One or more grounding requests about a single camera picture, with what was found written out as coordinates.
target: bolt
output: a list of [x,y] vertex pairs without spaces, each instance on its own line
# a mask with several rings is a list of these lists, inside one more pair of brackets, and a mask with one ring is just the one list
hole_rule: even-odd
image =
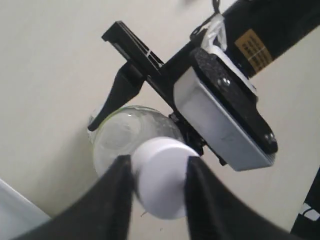
[[277,141],[275,135],[272,132],[264,135],[264,138],[268,141],[269,144],[272,144]]
[[222,80],[219,79],[218,85],[221,86],[222,84],[225,85],[226,87],[228,87],[231,84],[231,82],[229,79],[226,79],[226,78],[223,78]]

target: white lid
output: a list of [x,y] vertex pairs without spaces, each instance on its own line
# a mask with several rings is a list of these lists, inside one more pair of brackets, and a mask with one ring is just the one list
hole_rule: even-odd
[[147,212],[161,219],[186,215],[184,187],[189,156],[199,156],[184,143],[156,137],[131,156],[136,194]]

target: clear glass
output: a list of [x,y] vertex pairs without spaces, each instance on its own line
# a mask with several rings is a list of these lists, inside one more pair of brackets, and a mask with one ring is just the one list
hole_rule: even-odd
[[119,155],[130,155],[145,141],[156,137],[170,137],[183,142],[174,122],[152,108],[128,106],[109,116],[90,135],[93,142],[93,162],[102,176]]

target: white jar cap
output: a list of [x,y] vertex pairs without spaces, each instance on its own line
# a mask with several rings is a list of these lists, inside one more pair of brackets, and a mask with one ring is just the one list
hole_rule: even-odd
[[199,156],[184,143],[156,137],[131,156],[136,194],[147,212],[160,219],[186,215],[184,187],[189,156]]

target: yellow label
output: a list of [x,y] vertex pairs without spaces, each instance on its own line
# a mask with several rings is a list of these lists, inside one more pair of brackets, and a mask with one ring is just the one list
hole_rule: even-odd
[[252,65],[256,73],[273,61],[270,52],[252,29],[249,29],[239,37],[235,41],[235,45]]

